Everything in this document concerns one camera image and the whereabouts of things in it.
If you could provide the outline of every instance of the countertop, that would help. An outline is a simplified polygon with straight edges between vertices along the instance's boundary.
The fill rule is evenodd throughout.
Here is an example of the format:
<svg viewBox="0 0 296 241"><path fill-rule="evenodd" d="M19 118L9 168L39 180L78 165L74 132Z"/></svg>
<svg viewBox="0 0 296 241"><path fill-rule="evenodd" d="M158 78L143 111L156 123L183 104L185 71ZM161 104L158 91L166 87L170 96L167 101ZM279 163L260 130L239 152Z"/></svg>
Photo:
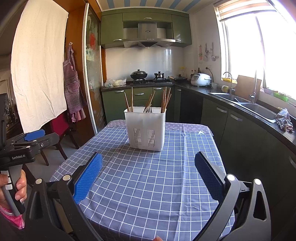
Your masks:
<svg viewBox="0 0 296 241"><path fill-rule="evenodd" d="M204 98L207 98L217 104L220 104L230 110L235 111L236 113L246 117L247 119L253 121L263 129L265 129L267 132L272 134L274 137L276 137L279 141L281 141L285 146L287 146L295 155L296 155L296 133L291 133L287 131L282 131L279 126L276 123L270 123L266 121L265 119L261 118L260 116L254 114L251 111L248 111L247 109L232 103L228 100L224 100L222 98L219 98L215 95L210 94L210 92L216 92L220 93L221 91L213 90L210 88L205 87L197 87L193 86L190 83L177 83L175 81L172 82L171 85L168 84L146 84L146 85L122 85L118 87L102 87L102 91L110 91L110 90L119 90L119 89L127 89L127 88L139 88L139 87L155 87L155 86L173 86L175 85L178 88L191 91L193 93L196 93L198 95L201 95Z"/></svg>

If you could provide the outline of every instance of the blue and white tablecloth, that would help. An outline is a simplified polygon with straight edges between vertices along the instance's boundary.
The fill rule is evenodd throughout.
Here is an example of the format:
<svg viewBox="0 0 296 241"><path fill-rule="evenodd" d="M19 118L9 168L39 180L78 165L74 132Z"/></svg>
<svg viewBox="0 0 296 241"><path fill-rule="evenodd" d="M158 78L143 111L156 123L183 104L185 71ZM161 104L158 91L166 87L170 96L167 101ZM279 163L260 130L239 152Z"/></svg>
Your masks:
<svg viewBox="0 0 296 241"><path fill-rule="evenodd" d="M68 158L50 181L72 174L94 152L102 170L79 204L104 240L191 241L213 214L213 200L194 165L195 154L224 167L212 133L203 125L166 123L161 152L129 146L124 121L110 122ZM223 235L229 233L232 216Z"/></svg>

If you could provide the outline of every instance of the double sink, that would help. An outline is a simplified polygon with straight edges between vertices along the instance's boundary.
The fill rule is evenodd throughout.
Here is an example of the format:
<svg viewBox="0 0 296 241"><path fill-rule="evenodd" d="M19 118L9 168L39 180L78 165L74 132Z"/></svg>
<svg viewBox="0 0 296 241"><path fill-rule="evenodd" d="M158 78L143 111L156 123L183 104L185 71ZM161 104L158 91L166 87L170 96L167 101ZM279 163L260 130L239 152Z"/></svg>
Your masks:
<svg viewBox="0 0 296 241"><path fill-rule="evenodd" d="M273 113L272 111L270 111L258 104L253 104L247 99L244 99L242 97L239 97L239 96L236 96L233 94L230 95L227 93L210 93L210 94L215 95L215 96L220 97L225 100L229 100L232 103L242 106L243 108L255 113L256 115L262 117L263 119L267 120L270 123L276 122L276 114L275 113Z"/></svg>

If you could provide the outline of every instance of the blue gripper pad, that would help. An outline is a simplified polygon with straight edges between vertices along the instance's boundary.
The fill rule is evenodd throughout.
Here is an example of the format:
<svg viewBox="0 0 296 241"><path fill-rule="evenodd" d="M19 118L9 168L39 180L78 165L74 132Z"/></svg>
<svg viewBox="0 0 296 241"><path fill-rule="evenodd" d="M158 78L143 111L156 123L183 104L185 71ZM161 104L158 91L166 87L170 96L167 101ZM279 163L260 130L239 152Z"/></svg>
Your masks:
<svg viewBox="0 0 296 241"><path fill-rule="evenodd" d="M200 151L195 155L194 164L205 183L211 197L219 202L223 201L224 180L221 168L207 159Z"/></svg>
<svg viewBox="0 0 296 241"><path fill-rule="evenodd" d="M73 198L77 204L81 200L84 200L89 193L91 186L93 185L102 168L102 162L102 155L95 153L87 162L85 169L76 183L74 183Z"/></svg>
<svg viewBox="0 0 296 241"><path fill-rule="evenodd" d="M43 129L37 130L37 131L33 131L30 133L27 133L26 136L24 137L25 141L33 141L36 140L40 137L45 136L45 131Z"/></svg>

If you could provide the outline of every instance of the range hood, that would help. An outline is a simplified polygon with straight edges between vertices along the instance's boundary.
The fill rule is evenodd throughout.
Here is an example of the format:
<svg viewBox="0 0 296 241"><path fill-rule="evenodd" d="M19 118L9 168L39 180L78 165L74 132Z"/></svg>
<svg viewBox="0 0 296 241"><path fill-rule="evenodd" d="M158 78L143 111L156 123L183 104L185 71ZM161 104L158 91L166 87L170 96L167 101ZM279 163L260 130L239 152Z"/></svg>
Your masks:
<svg viewBox="0 0 296 241"><path fill-rule="evenodd" d="M157 37L157 23L138 23L138 38L124 39L124 47L169 47L176 40Z"/></svg>

